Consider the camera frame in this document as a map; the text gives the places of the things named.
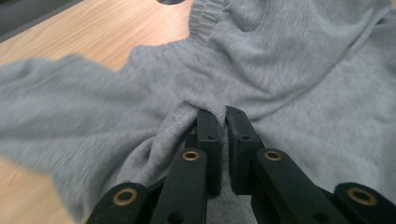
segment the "gray fabric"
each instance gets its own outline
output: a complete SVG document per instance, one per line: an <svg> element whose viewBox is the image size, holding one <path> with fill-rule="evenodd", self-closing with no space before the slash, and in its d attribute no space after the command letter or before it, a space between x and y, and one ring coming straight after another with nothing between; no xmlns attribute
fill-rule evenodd
<svg viewBox="0 0 396 224"><path fill-rule="evenodd" d="M72 55L0 69L0 152L52 174L87 216L125 180L166 175L199 108L247 112L315 184L358 182L396 203L396 14L385 0L196 0L191 36L137 47L117 73ZM254 223L227 175L208 223Z"/></svg>

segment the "wooden table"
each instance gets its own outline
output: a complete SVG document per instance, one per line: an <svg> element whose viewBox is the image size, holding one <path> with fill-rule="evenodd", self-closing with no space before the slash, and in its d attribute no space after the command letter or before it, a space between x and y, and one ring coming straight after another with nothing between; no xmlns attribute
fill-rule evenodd
<svg viewBox="0 0 396 224"><path fill-rule="evenodd" d="M141 44L188 36L192 0L166 6L156 0L84 0L0 44L0 64L79 53L113 70ZM0 223L73 223L50 177L0 158Z"/></svg>

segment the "table surface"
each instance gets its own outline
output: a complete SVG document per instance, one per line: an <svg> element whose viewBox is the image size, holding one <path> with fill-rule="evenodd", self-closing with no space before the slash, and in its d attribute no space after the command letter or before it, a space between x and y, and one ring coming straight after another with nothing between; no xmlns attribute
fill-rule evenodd
<svg viewBox="0 0 396 224"><path fill-rule="evenodd" d="M137 45L161 45L189 35L192 0L173 6L156 0L84 0L0 44L0 64L71 53L113 70ZM50 176L0 158L0 223L73 223Z"/></svg>

